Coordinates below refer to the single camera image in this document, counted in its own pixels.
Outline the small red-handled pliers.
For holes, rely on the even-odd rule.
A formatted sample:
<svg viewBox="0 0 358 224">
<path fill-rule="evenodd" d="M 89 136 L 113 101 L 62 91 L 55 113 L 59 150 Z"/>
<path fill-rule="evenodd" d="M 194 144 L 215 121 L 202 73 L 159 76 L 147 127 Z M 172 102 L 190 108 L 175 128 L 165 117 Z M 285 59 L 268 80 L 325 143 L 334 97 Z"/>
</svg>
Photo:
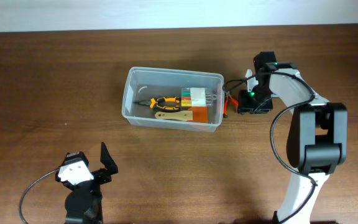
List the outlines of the small red-handled pliers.
<svg viewBox="0 0 358 224">
<path fill-rule="evenodd" d="M 228 109 L 228 106 L 230 103 L 234 104 L 235 109 L 237 111 L 239 102 L 229 92 L 225 92 L 223 118 L 227 118 L 227 116 L 228 116 L 227 109 Z"/>
</svg>

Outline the wooden-handled orange scraper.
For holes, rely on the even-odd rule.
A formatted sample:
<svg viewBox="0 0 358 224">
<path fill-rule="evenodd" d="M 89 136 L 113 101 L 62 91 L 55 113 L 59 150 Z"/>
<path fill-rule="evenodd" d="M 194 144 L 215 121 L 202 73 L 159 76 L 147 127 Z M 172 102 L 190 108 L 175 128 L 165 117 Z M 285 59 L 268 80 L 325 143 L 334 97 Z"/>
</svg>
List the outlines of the wooden-handled orange scraper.
<svg viewBox="0 0 358 224">
<path fill-rule="evenodd" d="M 190 107 L 187 110 L 177 112 L 159 111 L 155 113 L 155 118 L 194 123 L 208 123 L 208 109 L 207 107 Z"/>
</svg>

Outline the clear screwdriver bit case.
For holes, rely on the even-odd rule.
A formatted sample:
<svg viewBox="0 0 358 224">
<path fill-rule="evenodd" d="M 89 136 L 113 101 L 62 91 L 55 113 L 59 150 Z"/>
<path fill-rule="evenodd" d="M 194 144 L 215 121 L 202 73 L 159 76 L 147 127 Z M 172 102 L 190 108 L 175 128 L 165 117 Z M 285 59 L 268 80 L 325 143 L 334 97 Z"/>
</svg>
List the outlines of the clear screwdriver bit case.
<svg viewBox="0 0 358 224">
<path fill-rule="evenodd" d="M 209 107 L 217 99 L 217 94 L 209 88 L 182 88 L 181 106 L 190 107 Z"/>
</svg>

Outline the clear plastic container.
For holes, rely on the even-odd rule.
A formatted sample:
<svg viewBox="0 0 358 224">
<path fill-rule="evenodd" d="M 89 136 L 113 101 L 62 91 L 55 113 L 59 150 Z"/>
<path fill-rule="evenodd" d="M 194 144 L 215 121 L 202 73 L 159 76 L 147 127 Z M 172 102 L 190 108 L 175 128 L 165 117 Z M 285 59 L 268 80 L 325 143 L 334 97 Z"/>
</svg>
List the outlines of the clear plastic container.
<svg viewBox="0 0 358 224">
<path fill-rule="evenodd" d="M 213 132 L 223 120 L 223 84 L 218 73 L 132 67 L 122 115 L 132 125 Z"/>
</svg>

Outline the orange black long-nose pliers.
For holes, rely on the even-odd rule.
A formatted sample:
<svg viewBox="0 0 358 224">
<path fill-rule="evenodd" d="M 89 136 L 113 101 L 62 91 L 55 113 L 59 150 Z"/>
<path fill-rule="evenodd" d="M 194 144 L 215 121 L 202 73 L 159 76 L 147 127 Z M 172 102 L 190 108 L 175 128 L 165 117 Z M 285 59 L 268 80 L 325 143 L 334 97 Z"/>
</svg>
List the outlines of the orange black long-nose pliers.
<svg viewBox="0 0 358 224">
<path fill-rule="evenodd" d="M 181 110 L 181 99 L 179 96 L 163 96 L 149 100 L 134 101 L 134 104 L 146 106 L 152 110 L 162 112 L 178 112 Z"/>
</svg>

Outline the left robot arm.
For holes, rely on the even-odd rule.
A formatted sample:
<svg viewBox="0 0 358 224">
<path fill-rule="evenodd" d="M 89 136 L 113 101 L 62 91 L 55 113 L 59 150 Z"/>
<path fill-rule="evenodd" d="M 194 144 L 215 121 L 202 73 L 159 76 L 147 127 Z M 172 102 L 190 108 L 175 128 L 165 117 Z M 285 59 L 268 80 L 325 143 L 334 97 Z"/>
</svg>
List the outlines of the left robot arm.
<svg viewBox="0 0 358 224">
<path fill-rule="evenodd" d="M 88 169 L 84 152 L 68 153 L 55 174 L 55 180 L 71 192 L 65 199 L 67 224 L 102 224 L 103 209 L 101 185 L 112 180 L 118 167 L 104 142 L 101 143 L 100 162 L 104 165 L 95 171 Z"/>
</svg>

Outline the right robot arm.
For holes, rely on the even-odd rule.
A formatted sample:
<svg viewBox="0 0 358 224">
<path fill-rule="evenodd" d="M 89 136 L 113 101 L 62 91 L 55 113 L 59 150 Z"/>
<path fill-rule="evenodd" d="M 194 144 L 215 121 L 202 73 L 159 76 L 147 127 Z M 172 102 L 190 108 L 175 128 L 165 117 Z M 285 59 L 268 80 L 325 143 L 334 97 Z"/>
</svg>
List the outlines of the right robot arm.
<svg viewBox="0 0 358 224">
<path fill-rule="evenodd" d="M 272 121 L 269 141 L 277 161 L 291 173 L 285 198 L 273 213 L 272 223 L 309 223 L 318 194 L 347 156 L 347 108 L 319 95 L 301 77 L 296 65 L 278 62 L 274 52 L 260 52 L 253 72 L 243 79 L 239 114 L 264 114 L 272 110 L 272 98 L 285 105 Z M 278 120 L 291 113 L 286 154 L 277 152 L 274 131 Z"/>
</svg>

